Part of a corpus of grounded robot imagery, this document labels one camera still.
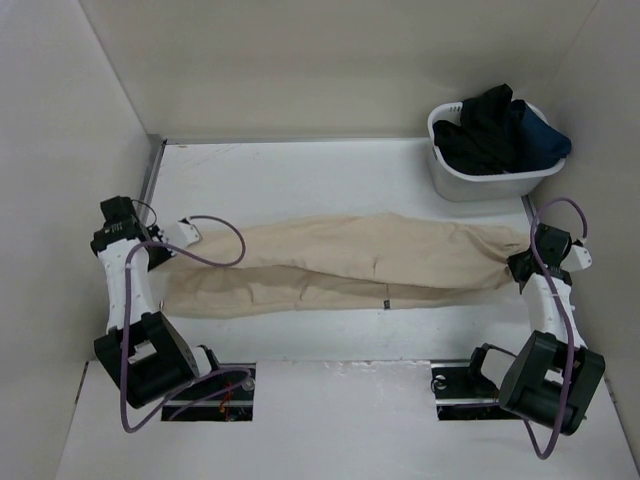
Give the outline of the beige trousers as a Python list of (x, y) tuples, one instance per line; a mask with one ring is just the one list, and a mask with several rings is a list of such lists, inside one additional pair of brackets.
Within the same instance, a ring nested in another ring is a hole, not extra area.
[(241, 262), (211, 267), (178, 256), (163, 307), (184, 318), (284, 311), (413, 309), (466, 302), (511, 283), (510, 256), (529, 246), (507, 226), (383, 213), (306, 217), (247, 228)]

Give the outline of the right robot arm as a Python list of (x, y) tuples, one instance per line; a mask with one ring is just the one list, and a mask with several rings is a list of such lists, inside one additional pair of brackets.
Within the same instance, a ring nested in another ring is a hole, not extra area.
[(591, 258), (568, 232), (541, 224), (535, 246), (508, 258), (519, 286), (532, 333), (506, 371), (494, 404), (478, 404), (473, 419), (515, 418), (552, 429), (562, 416), (560, 433), (574, 434), (604, 374), (604, 357), (586, 346), (578, 333), (570, 296), (572, 271)]

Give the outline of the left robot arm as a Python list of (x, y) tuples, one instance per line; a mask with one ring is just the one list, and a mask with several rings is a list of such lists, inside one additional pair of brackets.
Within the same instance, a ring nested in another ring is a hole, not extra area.
[(189, 384), (202, 398), (216, 397), (225, 377), (217, 358), (206, 346), (193, 351), (171, 325), (149, 276), (175, 255), (166, 243), (184, 249), (200, 232), (186, 219), (147, 226), (129, 197), (105, 200), (100, 209), (105, 222), (90, 246), (105, 269), (110, 309), (106, 334), (94, 341), (98, 360), (136, 409)]

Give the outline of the white laundry basket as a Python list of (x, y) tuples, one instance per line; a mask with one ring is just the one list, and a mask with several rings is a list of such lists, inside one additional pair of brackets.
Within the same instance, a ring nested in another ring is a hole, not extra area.
[(560, 159), (548, 169), (500, 175), (473, 176), (451, 168), (445, 162), (441, 149), (434, 144), (433, 126), (440, 120), (459, 125), (462, 107), (462, 102), (439, 105), (430, 112), (427, 119), (431, 140), (427, 154), (427, 167), (434, 188), (442, 198), (452, 202), (471, 202), (523, 197), (529, 195), (544, 179), (563, 169), (567, 158)]

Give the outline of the dark blue garment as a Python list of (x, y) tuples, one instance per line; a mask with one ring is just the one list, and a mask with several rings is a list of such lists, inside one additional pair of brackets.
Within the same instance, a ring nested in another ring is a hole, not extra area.
[(546, 170), (570, 154), (571, 140), (549, 126), (524, 100), (513, 100), (510, 114), (519, 171)]

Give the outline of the black garment in basket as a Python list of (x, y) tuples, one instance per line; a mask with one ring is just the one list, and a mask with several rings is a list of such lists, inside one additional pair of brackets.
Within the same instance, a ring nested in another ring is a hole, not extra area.
[(471, 176), (516, 173), (519, 161), (508, 132), (512, 99), (512, 88), (502, 84), (465, 99), (457, 124), (437, 120), (434, 144), (445, 163)]

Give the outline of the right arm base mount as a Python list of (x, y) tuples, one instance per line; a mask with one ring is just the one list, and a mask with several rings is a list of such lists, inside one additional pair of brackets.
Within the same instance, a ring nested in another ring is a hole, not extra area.
[(498, 405), (498, 387), (470, 372), (467, 361), (430, 364), (430, 388), (441, 421), (518, 420)]

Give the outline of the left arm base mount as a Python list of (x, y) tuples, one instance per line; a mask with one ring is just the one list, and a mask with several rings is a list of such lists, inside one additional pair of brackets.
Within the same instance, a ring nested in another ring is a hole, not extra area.
[(250, 422), (256, 365), (222, 365), (231, 372), (191, 386), (161, 410), (162, 422)]

